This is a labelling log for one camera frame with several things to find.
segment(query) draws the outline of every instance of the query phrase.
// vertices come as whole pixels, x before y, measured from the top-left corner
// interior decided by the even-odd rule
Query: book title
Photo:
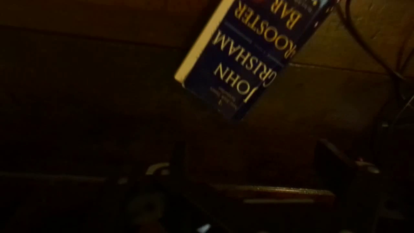
[[[303,14],[287,0],[274,0],[270,10],[280,21],[284,21],[288,29],[296,29],[303,18]],[[267,20],[246,2],[239,0],[237,7],[233,12],[235,16],[248,28],[262,36],[267,42],[271,42],[276,50],[283,51],[285,58],[296,55],[296,41],[293,41],[288,34],[280,33],[280,29],[275,24]],[[213,38],[213,45],[219,46],[221,50],[227,53],[227,55],[259,77],[263,87],[268,87],[279,75],[276,69],[268,65],[259,56],[254,55],[241,43],[237,43],[235,38],[221,29],[218,29]],[[244,78],[240,73],[223,63],[218,64],[214,73],[235,87],[239,94],[244,95],[245,103],[248,103],[261,87],[261,85],[253,85],[248,78]]]

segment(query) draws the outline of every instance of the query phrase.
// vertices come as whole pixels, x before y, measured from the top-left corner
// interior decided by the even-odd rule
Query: book
[[[340,0],[222,0],[175,78],[240,120]]]

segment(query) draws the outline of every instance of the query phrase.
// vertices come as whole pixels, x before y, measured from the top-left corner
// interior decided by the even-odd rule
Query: book cover
[[[175,78],[243,119],[340,0],[222,0]]]

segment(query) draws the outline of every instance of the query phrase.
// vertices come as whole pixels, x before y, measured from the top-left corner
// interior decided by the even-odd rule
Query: dark wood paneling
[[[0,0],[0,24],[188,47],[214,0]],[[413,32],[414,1],[355,1],[355,20],[389,63]],[[345,31],[336,14],[296,58],[299,63],[382,71]]]
[[[385,75],[293,65],[232,124],[174,80],[184,50],[0,33],[3,169],[108,174],[187,141],[197,175],[316,185],[318,137],[355,144],[391,86]]]

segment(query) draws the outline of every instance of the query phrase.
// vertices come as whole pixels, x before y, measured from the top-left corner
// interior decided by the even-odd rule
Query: white book spine
[[[193,69],[196,62],[199,60],[200,55],[204,53],[205,47],[209,45],[210,38],[214,36],[215,31],[223,21],[226,14],[231,9],[235,0],[222,0],[218,9],[215,10],[214,15],[210,18],[209,23],[204,28],[204,32],[199,36],[196,43],[186,56],[184,62],[179,67],[175,78],[184,84],[187,76]]]

